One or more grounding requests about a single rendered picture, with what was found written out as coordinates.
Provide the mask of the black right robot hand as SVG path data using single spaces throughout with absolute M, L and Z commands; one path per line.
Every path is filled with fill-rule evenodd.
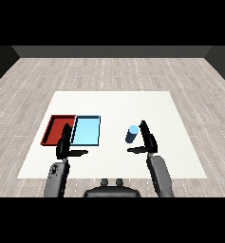
M 144 146 L 135 147 L 135 148 L 128 148 L 128 152 L 132 152 L 135 154 L 139 153 L 157 153 L 158 152 L 158 144 L 153 134 L 150 133 L 149 127 L 146 121 L 141 121 L 139 125 L 141 130 L 142 139 L 144 141 Z

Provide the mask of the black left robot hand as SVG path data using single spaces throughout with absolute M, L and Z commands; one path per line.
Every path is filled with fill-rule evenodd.
M 61 138 L 57 142 L 56 157 L 57 159 L 67 159 L 68 157 L 80 157 L 87 154 L 87 150 L 70 150 L 70 138 L 72 128 L 68 123 L 65 124 Z

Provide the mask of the red shallow open box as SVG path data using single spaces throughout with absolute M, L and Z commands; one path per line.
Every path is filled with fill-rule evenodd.
M 58 140 L 62 137 L 65 124 L 73 127 L 75 118 L 75 115 L 52 115 L 41 140 L 41 145 L 56 146 Z

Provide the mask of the small blue can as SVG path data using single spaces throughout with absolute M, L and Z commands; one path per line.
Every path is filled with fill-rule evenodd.
M 132 143 L 135 137 L 138 135 L 138 133 L 139 133 L 139 128 L 136 125 L 131 125 L 127 130 L 125 141 L 127 143 Z

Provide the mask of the light blue shallow open box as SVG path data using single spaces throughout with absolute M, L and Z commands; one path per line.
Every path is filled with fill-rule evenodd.
M 98 115 L 79 115 L 72 129 L 72 146 L 98 146 L 101 117 Z

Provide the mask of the dark grey robot body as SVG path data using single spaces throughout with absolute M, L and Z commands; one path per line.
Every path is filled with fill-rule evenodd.
M 141 197 L 138 190 L 125 187 L 121 178 L 116 179 L 115 186 L 108 185 L 108 179 L 103 178 L 101 185 L 84 192 L 84 197 Z

